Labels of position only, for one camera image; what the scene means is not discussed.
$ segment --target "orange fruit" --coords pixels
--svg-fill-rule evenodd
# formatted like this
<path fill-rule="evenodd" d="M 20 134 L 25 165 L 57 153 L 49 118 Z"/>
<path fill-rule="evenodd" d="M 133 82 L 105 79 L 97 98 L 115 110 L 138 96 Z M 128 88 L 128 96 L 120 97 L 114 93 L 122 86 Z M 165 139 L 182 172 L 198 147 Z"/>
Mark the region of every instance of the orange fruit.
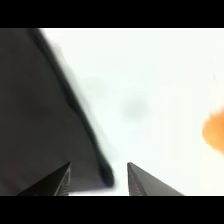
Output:
<path fill-rule="evenodd" d="M 224 153 L 224 110 L 210 116 L 204 124 L 202 134 L 208 145 Z"/>

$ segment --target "white background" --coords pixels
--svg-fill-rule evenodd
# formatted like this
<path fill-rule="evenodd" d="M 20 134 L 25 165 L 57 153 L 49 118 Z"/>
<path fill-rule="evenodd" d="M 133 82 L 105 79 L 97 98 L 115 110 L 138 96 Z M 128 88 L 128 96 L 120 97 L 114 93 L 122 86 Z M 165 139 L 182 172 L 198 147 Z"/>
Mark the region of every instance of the white background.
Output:
<path fill-rule="evenodd" d="M 128 195 L 132 161 L 185 195 L 224 195 L 202 126 L 224 104 L 223 29 L 43 29 Z"/>

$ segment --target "orange object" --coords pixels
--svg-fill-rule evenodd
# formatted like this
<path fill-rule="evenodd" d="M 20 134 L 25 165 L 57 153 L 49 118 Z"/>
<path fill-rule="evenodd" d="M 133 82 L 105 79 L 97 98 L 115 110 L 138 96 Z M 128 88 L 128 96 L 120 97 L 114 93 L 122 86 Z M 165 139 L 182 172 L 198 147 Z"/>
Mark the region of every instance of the orange object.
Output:
<path fill-rule="evenodd" d="M 208 145 L 224 153 L 224 110 L 210 116 L 202 134 Z"/>

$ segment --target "dark fabric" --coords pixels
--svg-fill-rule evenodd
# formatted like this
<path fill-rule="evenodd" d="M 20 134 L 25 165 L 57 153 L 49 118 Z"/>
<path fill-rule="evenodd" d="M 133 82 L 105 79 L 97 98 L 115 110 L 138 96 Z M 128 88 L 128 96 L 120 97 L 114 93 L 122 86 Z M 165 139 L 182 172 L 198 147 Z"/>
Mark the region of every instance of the dark fabric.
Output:
<path fill-rule="evenodd" d="M 17 195 L 67 162 L 70 191 L 105 187 L 108 170 L 43 52 L 27 29 L 0 29 L 0 195 Z"/>

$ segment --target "white table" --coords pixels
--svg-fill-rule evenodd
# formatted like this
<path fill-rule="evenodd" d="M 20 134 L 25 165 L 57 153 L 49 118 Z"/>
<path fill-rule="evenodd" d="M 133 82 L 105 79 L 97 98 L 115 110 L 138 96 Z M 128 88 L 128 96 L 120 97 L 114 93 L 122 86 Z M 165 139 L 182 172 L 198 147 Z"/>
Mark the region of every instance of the white table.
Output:
<path fill-rule="evenodd" d="M 128 195 L 129 161 L 185 195 L 224 195 L 224 157 L 201 134 L 224 105 L 223 29 L 43 32 L 115 172 L 115 189 L 87 195 Z"/>

